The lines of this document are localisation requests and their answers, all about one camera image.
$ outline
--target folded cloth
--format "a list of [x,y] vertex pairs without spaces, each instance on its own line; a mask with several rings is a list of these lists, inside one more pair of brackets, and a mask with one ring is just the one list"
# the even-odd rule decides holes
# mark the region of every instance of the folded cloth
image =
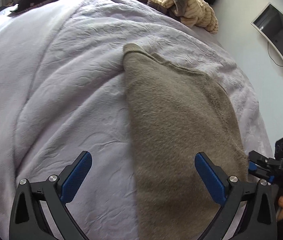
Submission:
[[123,50],[139,239],[191,239],[219,208],[194,167],[195,154],[204,151],[226,174],[247,180],[235,112],[206,73],[135,44]]
[[203,27],[210,33],[217,33],[218,20],[214,10],[204,0],[139,0],[191,28]]

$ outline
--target wrinkled blanket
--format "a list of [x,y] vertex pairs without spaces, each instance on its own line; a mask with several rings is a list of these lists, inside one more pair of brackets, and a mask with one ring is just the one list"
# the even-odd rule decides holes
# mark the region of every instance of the wrinkled blanket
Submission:
[[245,153],[272,156],[249,80],[204,29],[191,30],[135,0],[59,0],[0,16],[3,240],[18,182],[59,174],[82,150],[91,152],[93,165],[67,204],[70,213],[91,240],[138,239],[122,63],[129,42],[207,73],[231,100]]
[[203,27],[217,33],[218,20],[214,10],[204,0],[138,0],[148,6],[179,20],[187,27]]
[[226,174],[247,181],[248,158],[232,104],[206,73],[135,44],[124,46],[123,67],[139,239],[191,239],[219,208],[194,169],[194,155],[205,152]]

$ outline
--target blue gripper pad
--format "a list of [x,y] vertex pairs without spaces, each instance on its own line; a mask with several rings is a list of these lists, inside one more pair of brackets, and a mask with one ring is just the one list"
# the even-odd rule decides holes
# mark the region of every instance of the blue gripper pad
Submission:
[[92,157],[87,152],[61,186],[60,200],[63,204],[72,202],[92,165]]
[[195,167],[215,203],[224,206],[225,188],[201,154],[195,156]]
[[248,171],[256,171],[257,165],[253,162],[249,162]]

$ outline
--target wall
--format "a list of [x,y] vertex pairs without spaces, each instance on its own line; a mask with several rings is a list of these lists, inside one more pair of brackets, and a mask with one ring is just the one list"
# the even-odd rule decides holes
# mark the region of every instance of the wall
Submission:
[[[255,88],[274,150],[275,141],[283,137],[283,67],[269,58],[267,40],[250,24],[269,2],[283,13],[283,0],[217,0],[213,8],[219,20],[216,38]],[[271,45],[269,51],[283,65]]]

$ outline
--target black cable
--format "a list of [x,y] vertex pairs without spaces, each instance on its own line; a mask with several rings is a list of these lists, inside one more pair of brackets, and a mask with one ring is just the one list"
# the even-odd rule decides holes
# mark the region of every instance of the black cable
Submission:
[[278,65],[278,64],[275,62],[275,60],[273,60],[273,58],[271,57],[271,55],[269,54],[269,42],[267,42],[267,52],[268,52],[269,57],[272,59],[272,61],[273,61],[277,66],[283,67],[282,65]]

